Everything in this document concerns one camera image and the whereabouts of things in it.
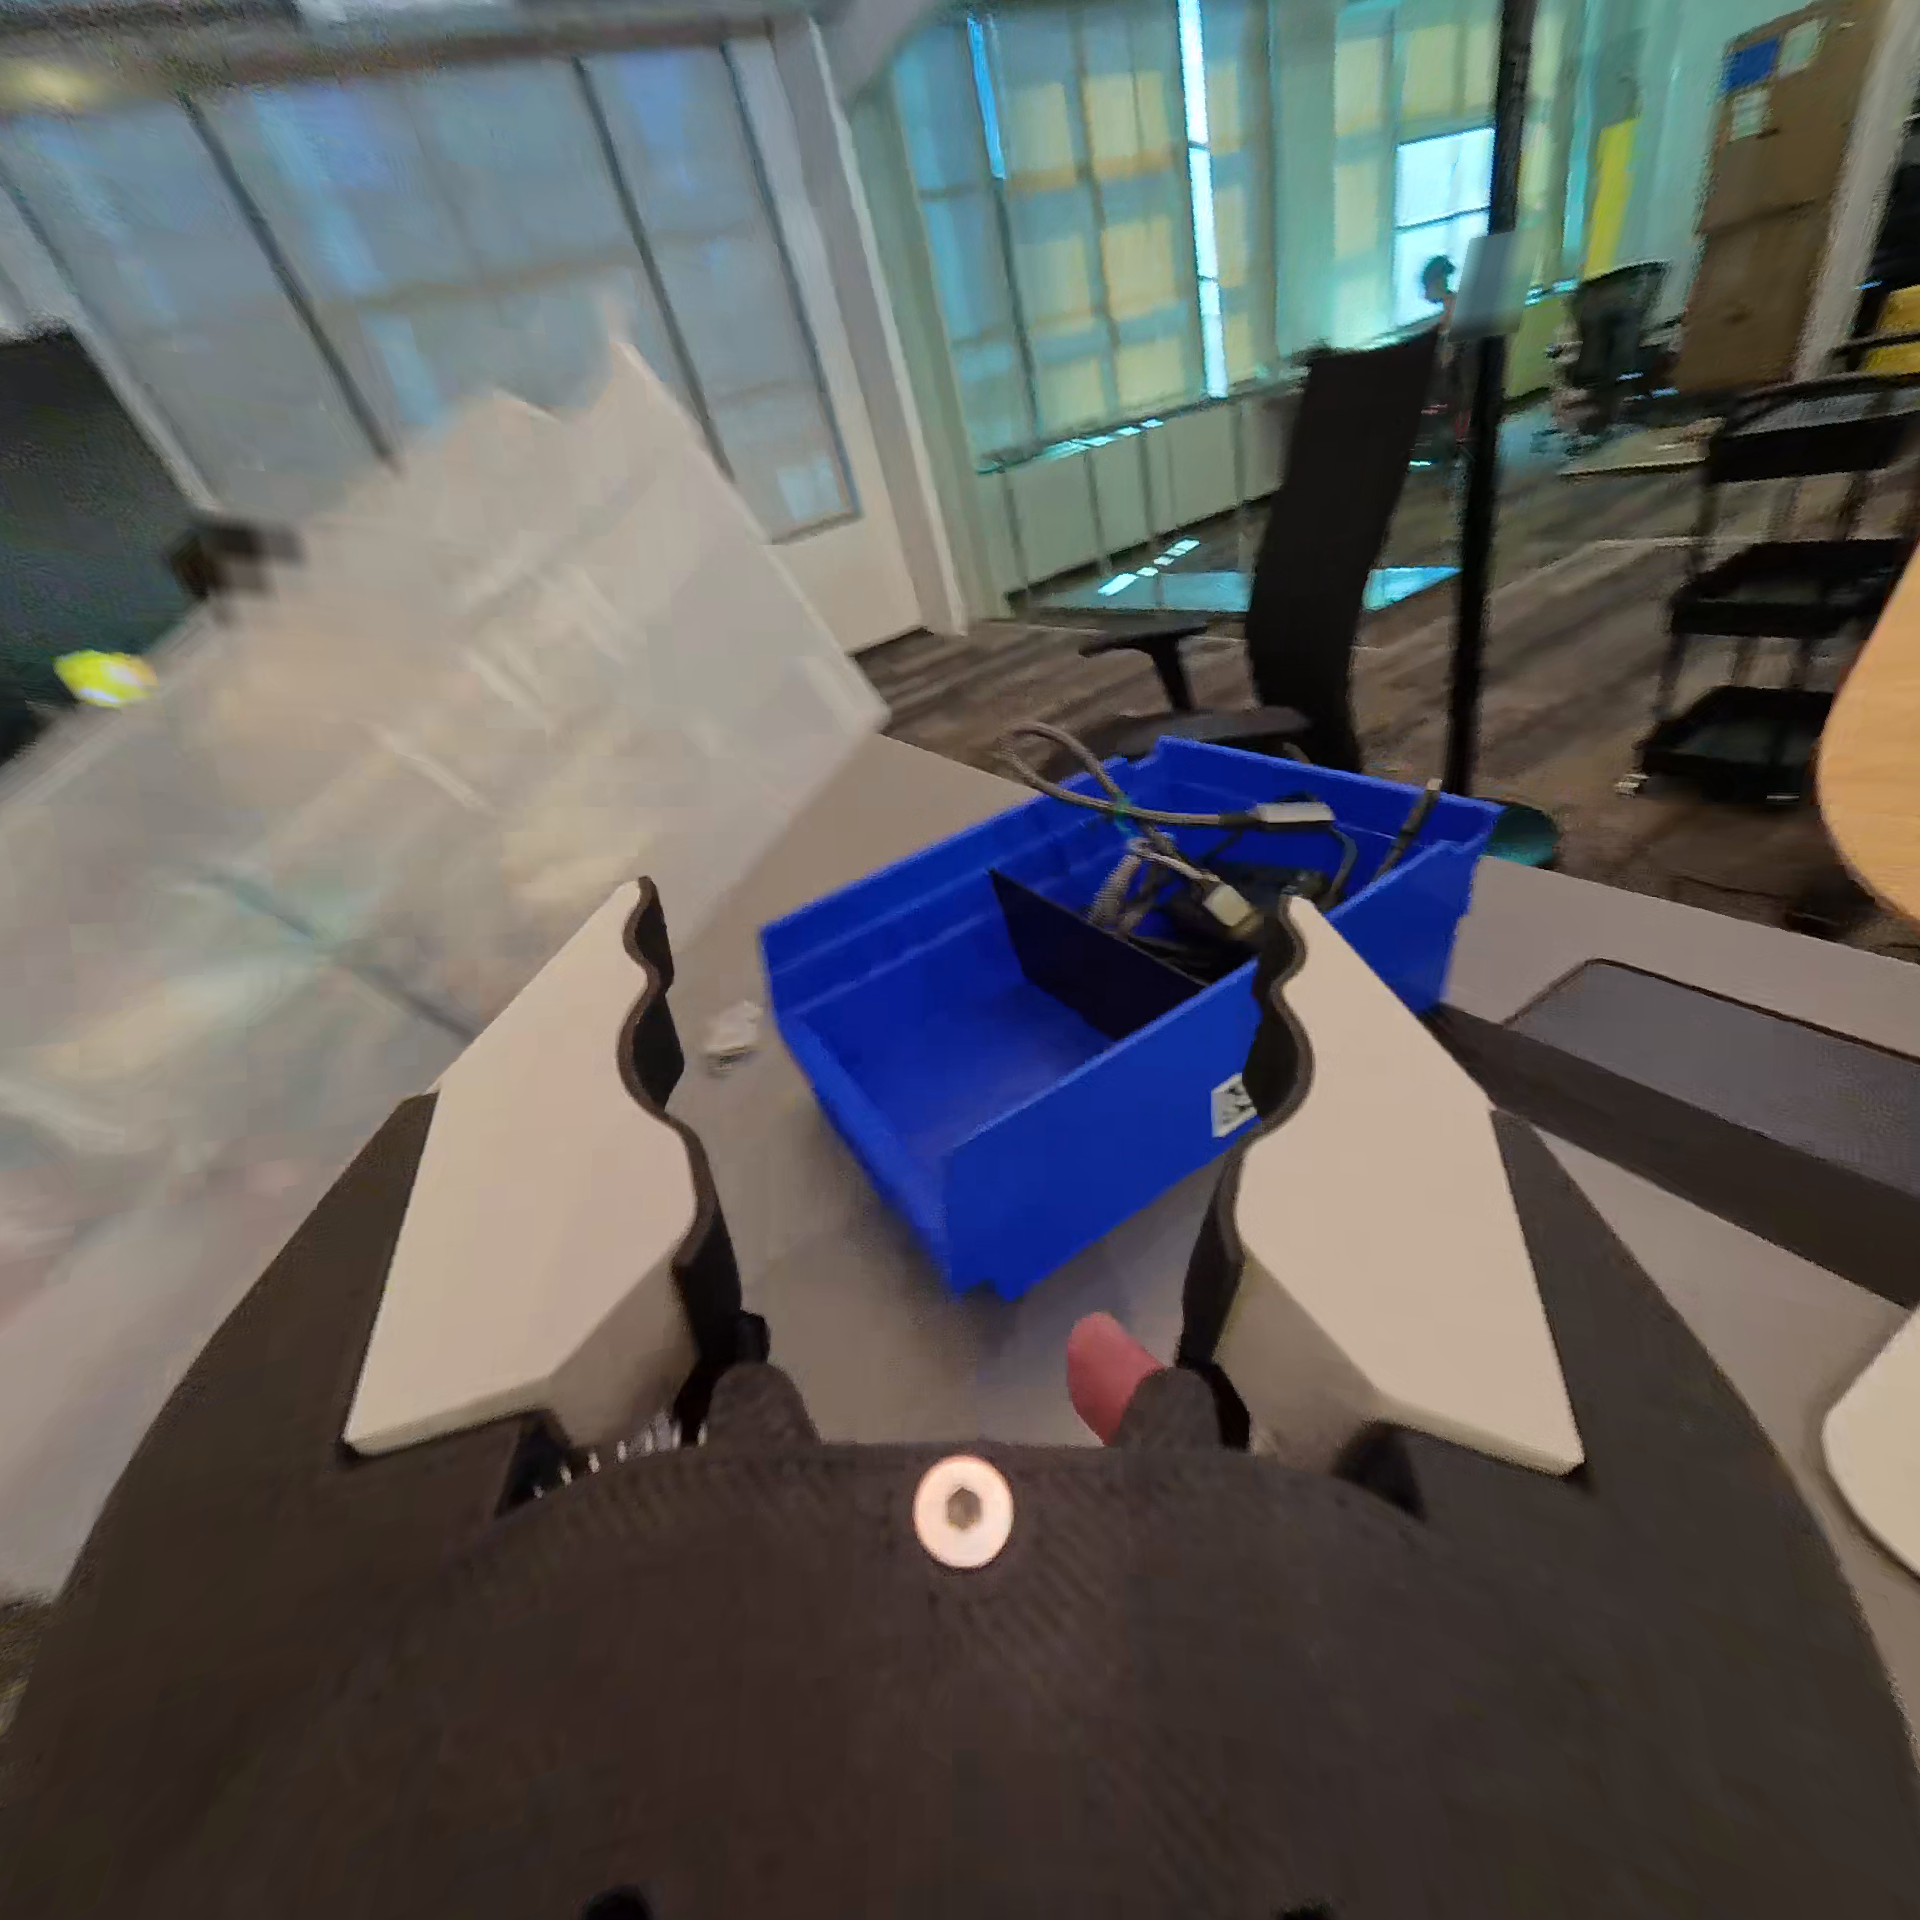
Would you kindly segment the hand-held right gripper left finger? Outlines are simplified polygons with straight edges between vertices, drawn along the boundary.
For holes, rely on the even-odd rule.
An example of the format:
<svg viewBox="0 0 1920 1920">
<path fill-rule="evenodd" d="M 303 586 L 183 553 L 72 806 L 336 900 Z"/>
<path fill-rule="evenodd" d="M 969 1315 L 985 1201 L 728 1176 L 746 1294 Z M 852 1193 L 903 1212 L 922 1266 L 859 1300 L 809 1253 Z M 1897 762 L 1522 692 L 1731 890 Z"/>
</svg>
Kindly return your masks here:
<svg viewBox="0 0 1920 1920">
<path fill-rule="evenodd" d="M 659 890 L 626 880 L 437 1077 L 346 1410 L 359 1458 L 518 1415 L 575 1453 L 703 1420 L 743 1294 L 670 1114 L 673 973 Z"/>
</svg>

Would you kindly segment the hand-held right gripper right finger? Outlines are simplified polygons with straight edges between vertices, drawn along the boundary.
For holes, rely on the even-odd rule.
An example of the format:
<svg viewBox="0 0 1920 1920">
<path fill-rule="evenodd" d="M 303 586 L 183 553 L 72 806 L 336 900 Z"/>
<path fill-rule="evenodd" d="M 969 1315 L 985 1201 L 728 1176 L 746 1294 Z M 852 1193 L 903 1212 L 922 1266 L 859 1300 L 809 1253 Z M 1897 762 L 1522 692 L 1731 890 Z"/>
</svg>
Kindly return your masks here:
<svg viewBox="0 0 1920 1920">
<path fill-rule="evenodd" d="M 1178 1363 L 1284 1464 L 1376 1426 L 1566 1477 L 1584 1447 L 1486 1092 L 1308 901 L 1281 908 Z"/>
</svg>

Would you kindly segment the blue plastic bin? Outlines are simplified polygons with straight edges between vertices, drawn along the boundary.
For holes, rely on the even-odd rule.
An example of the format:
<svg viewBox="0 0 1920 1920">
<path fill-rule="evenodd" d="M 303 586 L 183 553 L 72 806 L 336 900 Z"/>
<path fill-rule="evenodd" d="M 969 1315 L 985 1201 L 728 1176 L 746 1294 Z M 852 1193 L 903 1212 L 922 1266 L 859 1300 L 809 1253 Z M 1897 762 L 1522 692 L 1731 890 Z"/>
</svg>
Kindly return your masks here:
<svg viewBox="0 0 1920 1920">
<path fill-rule="evenodd" d="M 1094 897 L 1154 821 L 1185 868 L 1252 908 L 1304 900 L 1413 1011 L 1438 1003 L 1501 809 L 1297 759 L 1164 736 L 838 886 L 760 933 L 773 1019 L 816 1105 L 951 1293 L 1011 1300 L 1253 1121 L 1237 1074 L 1253 955 L 1205 940 L 1157 860 L 1117 918 Z M 1018 970 L 1000 868 L 1208 989 L 1105 1043 Z"/>
</svg>

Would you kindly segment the clear plastic bin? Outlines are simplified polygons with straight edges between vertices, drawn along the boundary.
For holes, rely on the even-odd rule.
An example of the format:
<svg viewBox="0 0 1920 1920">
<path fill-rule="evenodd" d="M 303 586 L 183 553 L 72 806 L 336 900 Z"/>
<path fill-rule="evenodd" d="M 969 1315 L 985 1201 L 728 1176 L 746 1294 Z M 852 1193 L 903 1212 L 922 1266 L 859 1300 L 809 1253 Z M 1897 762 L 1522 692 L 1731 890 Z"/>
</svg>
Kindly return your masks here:
<svg viewBox="0 0 1920 1920">
<path fill-rule="evenodd" d="M 886 703 L 621 337 L 269 535 L 3 779 L 3 1600 L 619 883 L 698 929 Z"/>
</svg>

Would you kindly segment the black bin divider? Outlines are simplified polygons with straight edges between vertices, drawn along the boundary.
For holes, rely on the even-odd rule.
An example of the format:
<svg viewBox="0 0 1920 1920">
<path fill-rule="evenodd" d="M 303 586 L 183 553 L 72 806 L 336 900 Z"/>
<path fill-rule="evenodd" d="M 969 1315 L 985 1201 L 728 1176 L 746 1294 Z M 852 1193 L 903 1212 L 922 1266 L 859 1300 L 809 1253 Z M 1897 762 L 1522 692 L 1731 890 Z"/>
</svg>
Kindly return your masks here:
<svg viewBox="0 0 1920 1920">
<path fill-rule="evenodd" d="M 987 868 L 1021 975 L 1105 1043 L 1179 1011 L 1208 981 L 1115 929 L 1099 929 L 1028 883 Z"/>
</svg>

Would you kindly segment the white stand base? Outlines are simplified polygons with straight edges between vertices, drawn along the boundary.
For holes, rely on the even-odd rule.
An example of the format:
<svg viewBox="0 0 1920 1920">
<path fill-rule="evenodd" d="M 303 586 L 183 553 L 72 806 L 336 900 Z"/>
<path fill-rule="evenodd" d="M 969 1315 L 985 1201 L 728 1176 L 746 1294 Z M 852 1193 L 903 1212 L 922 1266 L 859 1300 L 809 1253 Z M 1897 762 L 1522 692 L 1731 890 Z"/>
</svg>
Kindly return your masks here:
<svg viewBox="0 0 1920 1920">
<path fill-rule="evenodd" d="M 1916 1311 L 1827 1410 L 1820 1454 L 1854 1520 L 1916 1575 Z"/>
</svg>

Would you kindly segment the instruction sheet on stand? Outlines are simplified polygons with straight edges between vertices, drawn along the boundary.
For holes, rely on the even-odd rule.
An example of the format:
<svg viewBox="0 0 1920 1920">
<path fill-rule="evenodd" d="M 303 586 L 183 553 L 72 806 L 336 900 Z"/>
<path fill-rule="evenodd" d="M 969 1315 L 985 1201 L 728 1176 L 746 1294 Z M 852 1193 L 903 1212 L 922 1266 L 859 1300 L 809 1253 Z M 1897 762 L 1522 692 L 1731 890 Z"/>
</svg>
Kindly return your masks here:
<svg viewBox="0 0 1920 1920">
<path fill-rule="evenodd" d="M 1916 924 L 1916 553 L 1834 692 L 1813 792 L 1841 867 Z"/>
</svg>

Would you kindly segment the black metal rack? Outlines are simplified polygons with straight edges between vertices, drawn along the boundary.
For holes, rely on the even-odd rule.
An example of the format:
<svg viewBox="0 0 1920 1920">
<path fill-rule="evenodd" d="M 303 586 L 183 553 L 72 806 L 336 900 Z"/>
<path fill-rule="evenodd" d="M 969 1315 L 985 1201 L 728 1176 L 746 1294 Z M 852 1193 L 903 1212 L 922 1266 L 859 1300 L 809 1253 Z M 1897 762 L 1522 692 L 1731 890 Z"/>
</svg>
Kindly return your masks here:
<svg viewBox="0 0 1920 1920">
<path fill-rule="evenodd" d="M 1860 532 L 1870 484 L 1916 449 L 1915 370 L 1832 370 L 1735 395 L 1706 439 L 1688 567 L 1666 601 L 1648 732 L 1622 792 L 1688 786 L 1724 802 L 1810 798 L 1834 703 L 1813 684 L 1830 644 L 1861 638 L 1916 543 L 1916 506 L 1893 535 Z M 1830 532 L 1717 548 L 1720 494 L 1846 482 Z"/>
</svg>

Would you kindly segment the black pole stand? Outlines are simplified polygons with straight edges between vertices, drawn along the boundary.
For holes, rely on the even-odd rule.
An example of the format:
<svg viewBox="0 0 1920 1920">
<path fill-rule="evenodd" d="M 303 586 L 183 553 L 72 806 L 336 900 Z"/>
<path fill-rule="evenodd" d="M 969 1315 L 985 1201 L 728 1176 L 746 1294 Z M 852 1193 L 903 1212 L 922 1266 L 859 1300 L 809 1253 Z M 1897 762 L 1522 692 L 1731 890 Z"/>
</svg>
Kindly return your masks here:
<svg viewBox="0 0 1920 1920">
<path fill-rule="evenodd" d="M 1457 498 L 1457 575 L 1446 653 L 1446 724 L 1442 786 L 1472 798 L 1483 700 L 1483 651 L 1491 618 L 1491 571 L 1500 523 L 1500 442 L 1508 341 L 1515 333 L 1519 212 L 1537 2 L 1500 4 L 1487 230 L 1469 251 L 1454 304 L 1453 343 L 1469 373 L 1465 449 Z"/>
</svg>

